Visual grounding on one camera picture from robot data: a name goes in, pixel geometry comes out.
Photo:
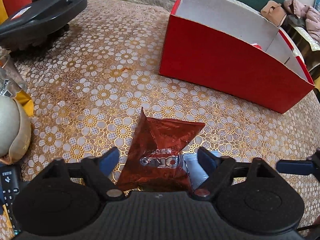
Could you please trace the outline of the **beige handbag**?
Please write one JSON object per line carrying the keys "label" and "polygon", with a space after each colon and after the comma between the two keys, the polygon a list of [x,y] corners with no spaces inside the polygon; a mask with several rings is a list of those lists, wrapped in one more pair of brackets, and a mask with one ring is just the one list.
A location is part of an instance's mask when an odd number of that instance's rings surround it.
{"label": "beige handbag", "polygon": [[287,17],[287,13],[281,4],[272,0],[267,2],[260,13],[277,27],[281,26]]}

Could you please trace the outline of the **light blue snack packet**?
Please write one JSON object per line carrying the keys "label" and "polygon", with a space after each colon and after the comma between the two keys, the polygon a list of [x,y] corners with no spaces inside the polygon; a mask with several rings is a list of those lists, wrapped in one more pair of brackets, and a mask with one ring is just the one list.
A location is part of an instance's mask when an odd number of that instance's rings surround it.
{"label": "light blue snack packet", "polygon": [[221,163],[221,153],[200,147],[197,153],[183,155],[183,168],[186,170],[191,188],[195,191]]}

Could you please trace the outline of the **dark red Oreo packet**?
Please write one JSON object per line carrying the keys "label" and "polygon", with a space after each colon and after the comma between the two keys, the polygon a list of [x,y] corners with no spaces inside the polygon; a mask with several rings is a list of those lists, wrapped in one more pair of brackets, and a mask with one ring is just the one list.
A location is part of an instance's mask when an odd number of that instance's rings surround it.
{"label": "dark red Oreo packet", "polygon": [[182,150],[205,127],[203,122],[156,119],[140,112],[127,161],[117,181],[122,191],[190,192]]}

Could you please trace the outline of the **black electric grill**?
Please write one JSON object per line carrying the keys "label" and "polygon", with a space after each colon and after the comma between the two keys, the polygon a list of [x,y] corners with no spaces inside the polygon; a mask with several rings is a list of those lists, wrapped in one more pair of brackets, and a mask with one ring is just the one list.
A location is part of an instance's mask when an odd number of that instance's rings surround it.
{"label": "black electric grill", "polygon": [[87,8],[87,0],[39,0],[1,24],[1,47],[22,50],[42,43]]}

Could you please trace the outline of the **black TV remote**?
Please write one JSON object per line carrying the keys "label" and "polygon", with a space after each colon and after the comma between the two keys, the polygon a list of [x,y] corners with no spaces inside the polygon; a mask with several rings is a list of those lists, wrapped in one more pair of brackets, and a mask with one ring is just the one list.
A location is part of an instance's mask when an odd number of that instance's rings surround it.
{"label": "black TV remote", "polygon": [[5,208],[15,236],[18,235],[21,230],[13,215],[12,207],[15,197],[20,192],[20,182],[21,169],[19,165],[12,164],[1,166],[1,196],[3,197]]}

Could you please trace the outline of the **pink jacket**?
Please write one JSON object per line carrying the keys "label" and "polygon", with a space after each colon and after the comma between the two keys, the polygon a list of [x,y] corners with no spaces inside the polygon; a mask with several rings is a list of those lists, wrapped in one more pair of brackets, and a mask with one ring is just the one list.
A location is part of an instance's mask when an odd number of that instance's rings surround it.
{"label": "pink jacket", "polygon": [[304,5],[298,0],[285,0],[283,6],[289,14],[295,15],[300,21],[304,21],[304,24],[299,23],[297,25],[305,26],[309,35],[319,42],[319,11],[309,5]]}

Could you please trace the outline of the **red cardboard box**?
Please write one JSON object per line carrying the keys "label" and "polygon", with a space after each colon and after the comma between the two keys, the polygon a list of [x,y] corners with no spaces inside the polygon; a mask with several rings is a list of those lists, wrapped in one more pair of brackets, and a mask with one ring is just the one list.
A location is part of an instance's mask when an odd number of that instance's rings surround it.
{"label": "red cardboard box", "polygon": [[[159,73],[285,113],[314,88],[285,33],[243,8],[236,13],[177,16],[172,9]],[[252,46],[257,43],[262,50]]]}

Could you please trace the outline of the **glass jar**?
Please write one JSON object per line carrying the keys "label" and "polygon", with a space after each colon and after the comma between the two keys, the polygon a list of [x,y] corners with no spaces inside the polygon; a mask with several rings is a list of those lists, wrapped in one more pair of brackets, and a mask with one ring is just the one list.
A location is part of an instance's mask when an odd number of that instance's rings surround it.
{"label": "glass jar", "polygon": [[17,70],[10,55],[1,57],[1,95],[15,97],[18,92],[27,91],[27,84]]}

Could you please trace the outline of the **red chips packet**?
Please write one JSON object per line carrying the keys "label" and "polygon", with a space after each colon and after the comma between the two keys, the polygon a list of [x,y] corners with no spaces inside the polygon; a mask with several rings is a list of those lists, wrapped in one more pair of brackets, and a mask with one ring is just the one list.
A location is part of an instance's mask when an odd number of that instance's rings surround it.
{"label": "red chips packet", "polygon": [[262,50],[262,47],[257,43],[252,43],[251,45],[254,46],[255,48]]}

